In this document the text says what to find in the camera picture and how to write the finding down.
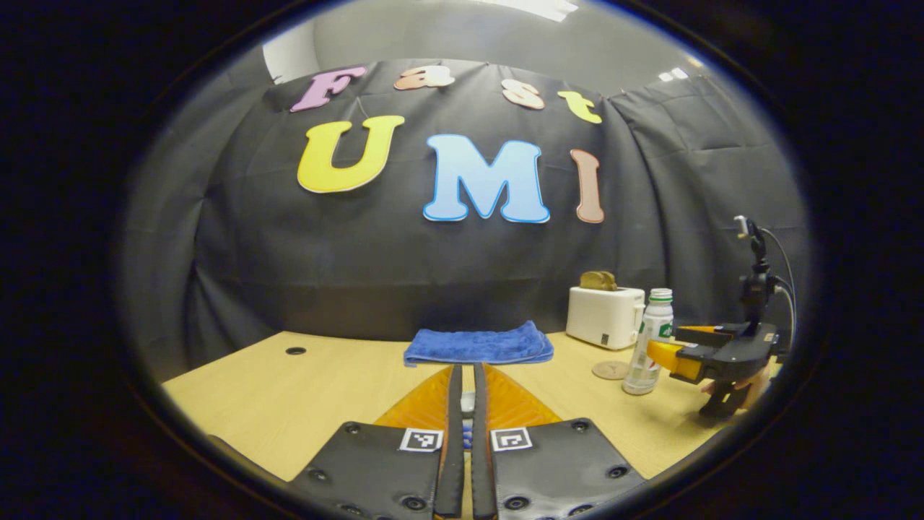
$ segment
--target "cork coaster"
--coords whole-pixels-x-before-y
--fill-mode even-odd
[[[604,379],[624,379],[629,373],[629,364],[622,361],[603,361],[593,366],[593,375]]]

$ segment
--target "foam letter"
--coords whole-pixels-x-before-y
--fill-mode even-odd
[[[558,93],[559,96],[564,97],[568,102],[568,108],[574,112],[575,116],[578,116],[585,121],[590,121],[591,123],[601,123],[603,118],[590,112],[588,106],[593,108],[593,103],[590,99],[584,99],[580,93],[574,93],[571,91],[563,91]]]
[[[572,150],[571,158],[577,163],[577,179],[580,181],[580,204],[577,218],[591,224],[603,222],[603,208],[600,207],[600,190],[597,186],[597,157],[583,150]]]
[[[491,216],[504,187],[507,203],[501,215],[511,222],[541,223],[549,219],[542,205],[536,160],[542,151],[529,142],[508,141],[488,166],[475,144],[464,135],[432,135],[427,144],[436,150],[433,202],[423,208],[429,220],[462,220],[468,208],[459,200],[459,184],[481,218]]]
[[[366,149],[362,158],[351,167],[333,167],[334,149],[340,135],[349,130],[349,121],[333,121],[308,130],[308,145],[298,163],[298,184],[309,192],[347,192],[375,179],[392,147],[395,127],[404,123],[401,116],[378,116],[368,118],[362,126],[369,129]]]
[[[395,81],[395,88],[399,91],[409,91],[420,87],[444,87],[455,81],[450,76],[449,67],[442,65],[428,65],[405,70],[401,79]]]
[[[545,103],[539,97],[539,91],[529,83],[517,80],[503,80],[501,81],[501,86],[504,87],[504,97],[510,103],[523,105],[526,108],[535,108],[536,110],[542,110],[545,107]]]
[[[299,112],[308,108],[327,105],[327,102],[330,101],[327,93],[341,93],[347,87],[351,78],[358,78],[365,73],[365,67],[355,67],[318,74],[311,78],[311,86],[308,87],[305,95],[301,97],[301,101],[289,108],[289,112]]]

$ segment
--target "black backdrop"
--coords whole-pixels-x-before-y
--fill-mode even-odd
[[[456,81],[394,88],[401,72],[424,65],[449,67]],[[129,329],[157,378],[279,330],[410,340],[419,328],[501,330],[527,319],[564,330],[568,288],[597,269],[626,287],[671,287],[678,323],[741,319],[737,277],[753,260],[736,239],[738,214],[781,236],[808,285],[794,165],[766,119],[709,78],[604,98],[483,62],[365,67],[328,104],[290,113],[311,77],[273,86],[251,52],[190,97],[152,145],[130,187],[120,263]],[[536,87],[546,107],[504,99],[508,78]],[[602,124],[572,114],[559,91],[590,99]],[[335,120],[360,129],[343,134],[334,154],[333,165],[346,167],[363,154],[362,121],[386,115],[405,123],[379,177],[351,192],[298,185],[307,129]],[[426,141],[444,133],[469,137],[488,164],[504,142],[538,145],[551,219],[515,223],[497,209],[486,219],[424,218],[436,166]],[[575,148],[600,160],[602,223],[575,214]],[[785,313],[771,319],[788,326]]]

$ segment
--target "white toaster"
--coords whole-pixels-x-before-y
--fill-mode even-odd
[[[625,349],[635,345],[644,312],[642,289],[600,291],[572,287],[565,332],[606,349]]]

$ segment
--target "ceiling light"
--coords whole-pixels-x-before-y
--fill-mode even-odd
[[[482,4],[512,7],[552,21],[562,21],[578,6],[566,0],[472,0]]]

